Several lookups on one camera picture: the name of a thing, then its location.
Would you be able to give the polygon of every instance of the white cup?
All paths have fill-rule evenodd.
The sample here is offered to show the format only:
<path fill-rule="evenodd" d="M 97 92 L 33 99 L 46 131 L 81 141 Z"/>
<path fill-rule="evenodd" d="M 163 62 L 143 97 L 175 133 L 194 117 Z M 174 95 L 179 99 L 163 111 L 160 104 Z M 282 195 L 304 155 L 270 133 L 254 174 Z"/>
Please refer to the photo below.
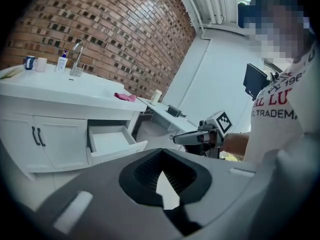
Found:
<path fill-rule="evenodd" d="M 158 100 L 160 99 L 161 95 L 162 95 L 162 92 L 159 91 L 158 89 L 156 89 L 156 90 L 154 91 L 154 94 L 152 95 L 150 104 L 151 104 L 151 105 L 156 105 L 157 102 L 158 102 Z"/>
<path fill-rule="evenodd" d="M 38 58 L 35 60 L 35 71 L 37 72 L 45 72 L 47 67 L 47 59 L 46 58 Z"/>

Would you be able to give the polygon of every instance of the bottle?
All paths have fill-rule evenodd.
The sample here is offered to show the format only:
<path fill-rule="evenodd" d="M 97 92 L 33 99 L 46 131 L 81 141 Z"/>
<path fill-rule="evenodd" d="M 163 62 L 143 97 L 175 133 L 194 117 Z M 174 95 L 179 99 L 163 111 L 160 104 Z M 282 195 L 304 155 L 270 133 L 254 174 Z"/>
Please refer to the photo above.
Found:
<path fill-rule="evenodd" d="M 58 59 L 58 63 L 55 68 L 56 72 L 65 72 L 66 64 L 68 61 L 68 59 L 66 57 L 67 57 L 67 51 L 65 50 L 62 57 L 59 57 L 59 59 Z"/>

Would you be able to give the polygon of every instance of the sink faucet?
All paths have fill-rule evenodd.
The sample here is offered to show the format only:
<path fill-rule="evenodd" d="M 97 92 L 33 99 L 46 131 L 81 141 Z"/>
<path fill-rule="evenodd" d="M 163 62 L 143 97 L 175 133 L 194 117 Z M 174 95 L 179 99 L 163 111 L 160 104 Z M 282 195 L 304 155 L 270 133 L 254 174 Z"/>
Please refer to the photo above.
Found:
<path fill-rule="evenodd" d="M 78 47 L 80 47 L 80 52 L 79 52 L 78 57 L 76 58 L 75 62 L 73 63 L 72 69 L 70 71 L 70 75 L 71 76 L 75 76 L 76 73 L 77 73 L 77 67 L 78 67 L 78 63 L 80 61 L 80 57 L 81 57 L 82 51 L 84 49 L 84 43 L 83 42 L 77 42 L 72 50 L 76 51 Z"/>

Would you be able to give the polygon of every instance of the cabinet door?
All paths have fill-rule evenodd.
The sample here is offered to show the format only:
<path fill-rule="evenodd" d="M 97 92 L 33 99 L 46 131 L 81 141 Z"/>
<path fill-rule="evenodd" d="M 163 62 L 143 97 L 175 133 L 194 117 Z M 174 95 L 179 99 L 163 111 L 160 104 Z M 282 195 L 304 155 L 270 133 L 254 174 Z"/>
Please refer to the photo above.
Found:
<path fill-rule="evenodd" d="M 86 153 L 87 121 L 34 116 L 37 136 L 54 168 L 88 165 Z"/>
<path fill-rule="evenodd" d="M 20 167 L 27 169 L 53 168 L 44 148 L 39 143 L 37 129 L 34 129 L 34 119 L 31 115 L 1 114 L 0 138 L 11 156 Z"/>

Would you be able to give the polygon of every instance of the blue cup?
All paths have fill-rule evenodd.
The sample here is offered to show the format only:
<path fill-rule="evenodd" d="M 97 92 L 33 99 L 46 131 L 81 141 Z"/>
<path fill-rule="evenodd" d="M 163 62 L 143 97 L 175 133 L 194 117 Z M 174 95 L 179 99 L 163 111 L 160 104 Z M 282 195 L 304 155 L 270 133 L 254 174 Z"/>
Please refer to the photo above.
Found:
<path fill-rule="evenodd" d="M 36 57 L 35 56 L 27 56 L 25 59 L 24 59 L 24 68 L 26 70 L 32 70 L 32 68 L 34 67 L 34 64 L 35 64 L 35 60 L 36 60 Z"/>

